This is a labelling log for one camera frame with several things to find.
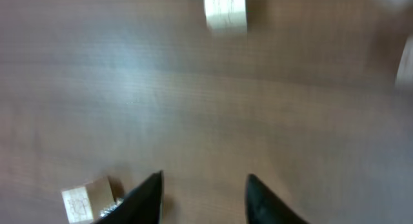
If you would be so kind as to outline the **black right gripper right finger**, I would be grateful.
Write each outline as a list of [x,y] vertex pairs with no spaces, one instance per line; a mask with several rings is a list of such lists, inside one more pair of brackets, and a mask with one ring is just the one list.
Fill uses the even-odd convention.
[[308,224],[255,174],[247,177],[245,211],[249,224]]

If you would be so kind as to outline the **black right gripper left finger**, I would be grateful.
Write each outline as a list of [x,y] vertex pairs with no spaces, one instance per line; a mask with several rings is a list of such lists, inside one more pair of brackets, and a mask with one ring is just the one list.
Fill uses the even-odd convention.
[[160,224],[164,175],[155,172],[124,196],[122,202],[93,224]]

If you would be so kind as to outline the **red number six block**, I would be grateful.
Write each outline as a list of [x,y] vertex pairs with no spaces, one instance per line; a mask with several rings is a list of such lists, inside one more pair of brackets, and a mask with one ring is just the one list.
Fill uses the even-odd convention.
[[61,191],[69,224],[89,224],[109,215],[120,204],[107,176]]

